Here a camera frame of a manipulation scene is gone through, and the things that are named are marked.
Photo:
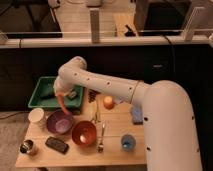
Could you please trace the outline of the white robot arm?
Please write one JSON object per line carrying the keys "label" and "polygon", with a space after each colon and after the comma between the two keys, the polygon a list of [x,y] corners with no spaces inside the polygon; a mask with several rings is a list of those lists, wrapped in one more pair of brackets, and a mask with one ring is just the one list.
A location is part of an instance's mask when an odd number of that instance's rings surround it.
{"label": "white robot arm", "polygon": [[88,72],[84,58],[63,64],[54,82],[59,102],[75,85],[120,98],[142,109],[148,171],[203,171],[195,115],[179,84],[152,84]]}

